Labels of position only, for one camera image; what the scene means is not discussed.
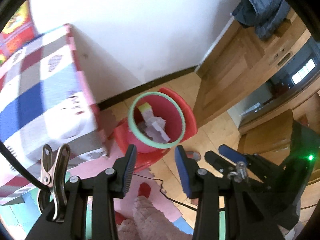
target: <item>black baseboard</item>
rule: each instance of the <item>black baseboard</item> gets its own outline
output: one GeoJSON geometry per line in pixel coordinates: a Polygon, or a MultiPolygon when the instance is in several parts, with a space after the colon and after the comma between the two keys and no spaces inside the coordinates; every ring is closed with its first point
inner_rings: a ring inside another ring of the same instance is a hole
{"type": "Polygon", "coordinates": [[[181,77],[181,76],[184,76],[186,74],[189,74],[191,72],[194,72],[195,69],[196,69],[197,66],[193,66],[193,67],[190,67],[190,68],[187,68],[187,69],[183,69],[183,70],[180,70],[180,71],[177,71],[177,72],[174,72],[172,74],[169,74],[169,75],[166,75],[166,76],[163,76],[163,77],[160,77],[160,78],[157,78],[153,81],[150,81],[148,83],[145,83],[141,86],[138,86],[138,87],[135,87],[135,88],[132,88],[130,90],[127,90],[119,95],[116,95],[114,97],[111,97],[111,98],[108,98],[100,103],[98,103],[98,107],[100,108],[100,110],[104,110],[104,109],[107,109],[108,107],[110,106],[113,106],[117,103],[120,103],[121,101],[124,101],[130,97],[133,97],[134,95],[136,94],[139,94],[139,93],[142,93],[143,91],[146,91],[150,88],[153,88],[153,87],[156,87],[158,85],[161,85],[163,83],[166,83],[172,79],[175,79],[175,78],[178,78],[178,77],[181,77]]]}

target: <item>wooden floor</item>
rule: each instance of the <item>wooden floor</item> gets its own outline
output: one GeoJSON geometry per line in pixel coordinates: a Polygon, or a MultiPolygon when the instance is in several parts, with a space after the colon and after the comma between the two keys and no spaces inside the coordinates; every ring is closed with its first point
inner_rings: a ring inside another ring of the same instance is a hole
{"type": "MultiPolygon", "coordinates": [[[[190,73],[147,91],[158,91],[160,87],[168,87],[182,96],[183,99],[193,108],[200,87],[200,81],[201,79],[195,73],[190,73]]],[[[128,107],[137,96],[138,95],[110,107],[118,121],[127,116],[128,107]]],[[[195,136],[183,142],[182,145],[185,150],[199,152],[203,157],[205,152],[209,150],[217,152],[217,148],[221,144],[226,144],[237,149],[239,139],[240,134],[236,125],[229,114],[225,112],[201,127],[195,136]]],[[[199,166],[214,172],[217,176],[221,175],[214,170],[212,166],[208,165],[204,158],[199,162],[199,166]]],[[[164,180],[164,189],[167,192],[168,197],[179,202],[192,205],[190,200],[186,198],[186,195],[182,191],[178,170],[174,161],[173,149],[162,160],[153,164],[150,167],[150,170],[156,178],[164,180]]],[[[181,211],[183,218],[192,228],[194,228],[196,212],[181,205],[176,204],[176,206],[181,211]]]]}

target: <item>black cable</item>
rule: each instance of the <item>black cable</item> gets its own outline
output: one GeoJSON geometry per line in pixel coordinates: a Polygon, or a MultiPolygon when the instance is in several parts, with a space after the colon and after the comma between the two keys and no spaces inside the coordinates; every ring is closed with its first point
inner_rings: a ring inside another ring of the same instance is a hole
{"type": "Polygon", "coordinates": [[[13,156],[13,154],[7,149],[7,147],[0,140],[0,153],[6,158],[6,160],[19,172],[23,177],[29,180],[37,188],[50,192],[48,186],[37,180],[21,163],[13,156]]]}
{"type": "MultiPolygon", "coordinates": [[[[142,177],[142,178],[145,178],[145,179],[152,179],[152,178],[148,178],[148,177],[141,176],[141,175],[138,175],[138,174],[133,174],[133,175],[136,175],[136,176],[139,176],[139,177],[142,177]]],[[[152,180],[159,180],[159,181],[161,181],[160,193],[161,193],[166,199],[169,199],[169,200],[171,200],[172,202],[175,202],[175,203],[180,204],[180,205],[182,205],[182,206],[185,206],[185,207],[187,207],[187,208],[189,208],[189,209],[191,209],[191,210],[193,210],[193,211],[197,211],[197,209],[194,208],[194,207],[188,206],[188,205],[186,205],[186,204],[184,204],[184,203],[181,203],[181,202],[179,202],[179,201],[176,201],[176,200],[174,200],[174,199],[172,199],[172,198],[167,197],[166,194],[164,194],[164,193],[162,192],[162,189],[164,189],[164,188],[163,188],[163,183],[164,183],[164,181],[163,181],[162,179],[152,179],[152,180]]]]}

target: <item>wooden door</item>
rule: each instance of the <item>wooden door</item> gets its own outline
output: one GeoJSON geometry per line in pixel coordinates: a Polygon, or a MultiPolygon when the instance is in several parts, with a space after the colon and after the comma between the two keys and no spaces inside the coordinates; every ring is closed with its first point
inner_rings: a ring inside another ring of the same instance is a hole
{"type": "Polygon", "coordinates": [[[310,33],[291,10],[267,41],[234,21],[202,64],[194,107],[198,127],[216,118],[271,78],[305,44],[310,33]]]}

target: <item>gray jacket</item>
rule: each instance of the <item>gray jacket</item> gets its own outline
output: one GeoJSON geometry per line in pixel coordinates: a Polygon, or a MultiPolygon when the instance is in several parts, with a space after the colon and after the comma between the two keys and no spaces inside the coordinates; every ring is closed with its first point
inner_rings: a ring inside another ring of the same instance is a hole
{"type": "Polygon", "coordinates": [[[255,27],[262,40],[268,39],[290,10],[285,0],[241,0],[232,15],[243,27],[255,27]]]}

